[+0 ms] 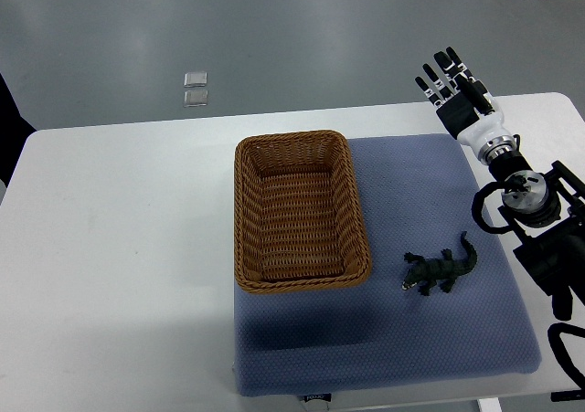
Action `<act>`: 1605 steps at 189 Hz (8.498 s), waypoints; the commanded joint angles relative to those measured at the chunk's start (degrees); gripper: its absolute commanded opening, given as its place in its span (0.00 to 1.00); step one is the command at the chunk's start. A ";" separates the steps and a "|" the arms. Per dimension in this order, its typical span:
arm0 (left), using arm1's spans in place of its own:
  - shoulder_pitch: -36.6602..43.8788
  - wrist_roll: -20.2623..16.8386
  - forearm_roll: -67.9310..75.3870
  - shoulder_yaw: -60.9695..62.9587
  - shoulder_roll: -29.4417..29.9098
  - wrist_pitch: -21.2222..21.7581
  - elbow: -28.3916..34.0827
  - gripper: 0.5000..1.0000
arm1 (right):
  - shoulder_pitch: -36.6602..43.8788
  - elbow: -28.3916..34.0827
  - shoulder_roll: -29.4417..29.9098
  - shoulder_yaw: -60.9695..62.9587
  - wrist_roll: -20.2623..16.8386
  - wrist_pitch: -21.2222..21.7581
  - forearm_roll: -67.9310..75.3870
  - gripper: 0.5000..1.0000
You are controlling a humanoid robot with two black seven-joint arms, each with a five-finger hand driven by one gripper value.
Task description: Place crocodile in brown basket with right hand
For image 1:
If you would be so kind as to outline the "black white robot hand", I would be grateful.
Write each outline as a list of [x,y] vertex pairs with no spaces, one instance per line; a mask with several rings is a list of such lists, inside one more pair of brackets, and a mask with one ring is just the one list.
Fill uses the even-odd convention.
[[439,67],[425,63],[424,77],[415,82],[434,107],[443,127],[459,144],[468,146],[481,164],[516,148],[504,128],[504,114],[486,86],[448,47],[433,55]]

